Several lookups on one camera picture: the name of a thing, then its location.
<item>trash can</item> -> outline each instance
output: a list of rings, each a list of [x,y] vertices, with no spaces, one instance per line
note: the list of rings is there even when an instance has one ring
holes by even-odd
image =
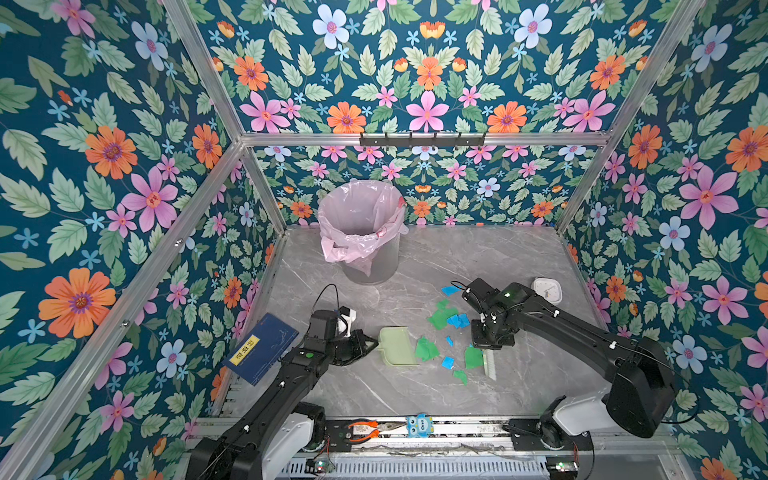
[[[317,209],[323,255],[354,283],[376,285],[397,271],[406,201],[391,184],[352,180],[326,195]]]

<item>pink plastic bag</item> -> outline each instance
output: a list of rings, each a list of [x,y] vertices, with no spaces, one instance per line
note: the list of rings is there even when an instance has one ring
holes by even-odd
[[[391,184],[352,180],[323,198],[317,209],[323,255],[328,262],[346,262],[365,275],[379,248],[399,234],[406,201]]]

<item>blue book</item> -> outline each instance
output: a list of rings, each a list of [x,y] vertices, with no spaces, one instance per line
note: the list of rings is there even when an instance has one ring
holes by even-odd
[[[267,313],[245,335],[224,364],[251,385],[256,385],[298,335],[295,329]]]

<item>alarm clock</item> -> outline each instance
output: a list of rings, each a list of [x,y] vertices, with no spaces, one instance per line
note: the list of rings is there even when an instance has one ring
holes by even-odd
[[[557,305],[563,300],[563,289],[560,283],[552,278],[536,278],[531,288],[552,305]]]

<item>green dustpan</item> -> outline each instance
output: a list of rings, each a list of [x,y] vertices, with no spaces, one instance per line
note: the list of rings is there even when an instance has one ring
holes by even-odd
[[[415,366],[416,355],[407,326],[385,326],[379,332],[379,346],[382,360],[389,366]]]

